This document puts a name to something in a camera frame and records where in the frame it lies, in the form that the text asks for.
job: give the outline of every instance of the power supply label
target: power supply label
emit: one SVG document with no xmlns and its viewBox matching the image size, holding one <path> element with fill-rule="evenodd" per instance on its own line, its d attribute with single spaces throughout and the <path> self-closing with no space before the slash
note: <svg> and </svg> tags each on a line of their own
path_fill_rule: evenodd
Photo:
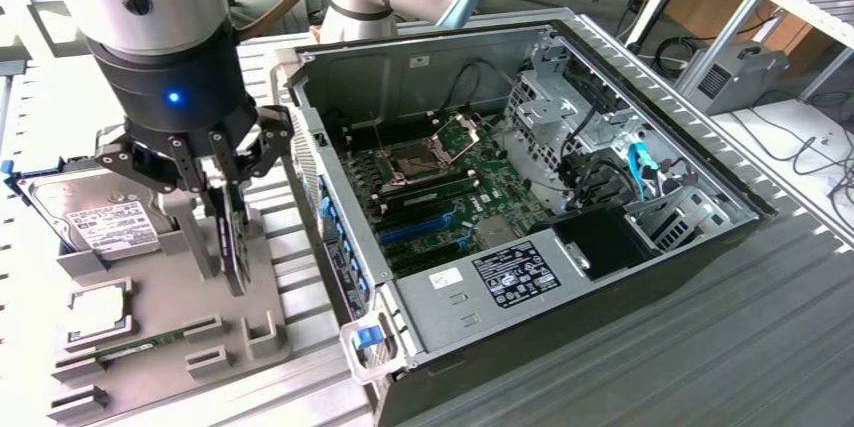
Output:
<svg viewBox="0 0 854 427">
<path fill-rule="evenodd" d="M 504 309 L 560 286 L 529 241 L 480 257 L 472 264 L 495 303 Z"/>
<path fill-rule="evenodd" d="M 157 242 L 157 232 L 140 202 L 70 212 L 66 217 L 97 254 Z"/>
</svg>

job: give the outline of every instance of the blue pcie slot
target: blue pcie slot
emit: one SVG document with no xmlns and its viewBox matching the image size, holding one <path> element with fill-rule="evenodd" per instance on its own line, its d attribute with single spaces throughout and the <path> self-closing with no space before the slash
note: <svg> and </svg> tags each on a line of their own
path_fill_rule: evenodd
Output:
<svg viewBox="0 0 854 427">
<path fill-rule="evenodd" d="M 421 222 L 420 224 L 409 225 L 408 227 L 403 227 L 401 229 L 395 229 L 391 232 L 385 232 L 379 236 L 379 244 L 387 245 L 392 242 L 400 242 L 401 240 L 411 239 L 423 235 L 428 232 L 445 229 L 448 225 L 451 225 L 451 220 L 453 219 L 453 214 L 456 214 L 456 207 L 447 214 L 441 214 L 432 220 Z"/>
</svg>

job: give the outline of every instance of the metal workbench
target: metal workbench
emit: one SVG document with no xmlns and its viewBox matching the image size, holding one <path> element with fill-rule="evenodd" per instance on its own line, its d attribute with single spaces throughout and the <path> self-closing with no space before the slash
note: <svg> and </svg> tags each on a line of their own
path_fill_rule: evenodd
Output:
<svg viewBox="0 0 854 427">
<path fill-rule="evenodd" d="M 477 23 L 507 23 L 487 16 Z M 408 425 L 842 425 L 854 419 L 854 254 L 834 233 L 726 145 L 734 140 L 712 123 L 698 122 L 672 101 L 678 94 L 651 79 L 648 68 L 596 26 L 567 10 L 525 13 L 517 20 L 561 18 L 639 84 L 659 106 L 695 135 L 780 216 L 742 247 L 720 258 L 672 295 L 583 337 L 547 357 L 496 379 Z M 425 29 L 413 26 L 409 31 Z M 304 36 L 268 39 L 241 48 L 248 88 L 267 95 L 263 53 L 307 41 Z M 13 81 L 6 139 L 25 136 L 40 122 L 36 109 L 44 67 Z M 6 155 L 8 141 L 4 142 Z M 328 296 L 309 255 L 297 241 L 299 225 L 287 220 L 293 198 L 273 173 L 253 185 L 252 203 L 264 211 L 295 355 L 280 366 L 202 393 L 120 419 L 120 425 L 281 424 L 367 426 L 372 424 L 364 391 L 349 380 Z M 0 224 L 0 299 L 16 277 L 34 267 L 53 268 L 45 229 L 2 197 L 0 211 L 14 220 Z M 0 312 L 25 315 L 25 296 Z M 0 395 L 18 382 L 17 366 L 4 365 L 14 331 L 0 337 Z M 26 413 L 38 425 L 36 406 Z M 8 411 L 0 411 L 0 423 Z"/>
</svg>

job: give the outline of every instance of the metal rack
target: metal rack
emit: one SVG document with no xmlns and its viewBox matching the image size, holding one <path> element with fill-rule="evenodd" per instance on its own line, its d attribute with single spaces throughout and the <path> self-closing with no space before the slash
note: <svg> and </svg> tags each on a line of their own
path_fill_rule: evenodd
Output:
<svg viewBox="0 0 854 427">
<path fill-rule="evenodd" d="M 688 70 L 682 74 L 676 82 L 676 91 L 686 95 L 699 85 L 703 77 L 708 73 L 715 63 L 718 54 L 728 45 L 735 34 L 751 16 L 756 5 L 763 0 L 744 0 L 732 14 L 732 18 L 727 22 L 720 35 L 715 39 L 708 51 L 696 62 L 692 63 Z M 832 75 L 835 70 L 842 66 L 851 56 L 854 49 L 854 0 L 767 0 L 778 5 L 790 14 L 798 16 L 803 22 L 810 24 L 824 34 L 832 37 L 846 46 L 839 56 L 822 71 L 815 81 L 807 86 L 802 92 L 806 98 L 819 88 L 822 83 Z M 766 27 L 756 33 L 754 40 L 762 41 L 771 31 L 776 22 L 768 22 Z"/>
</svg>

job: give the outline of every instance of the motherboard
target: motherboard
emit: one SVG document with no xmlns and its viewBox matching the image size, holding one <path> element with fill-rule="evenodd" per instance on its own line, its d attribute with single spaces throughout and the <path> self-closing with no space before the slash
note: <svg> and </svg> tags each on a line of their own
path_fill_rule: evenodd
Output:
<svg viewBox="0 0 854 427">
<path fill-rule="evenodd" d="M 552 214 L 489 138 L 491 124 L 451 113 L 436 131 L 348 151 L 344 171 L 400 277 L 527 235 Z"/>
</svg>

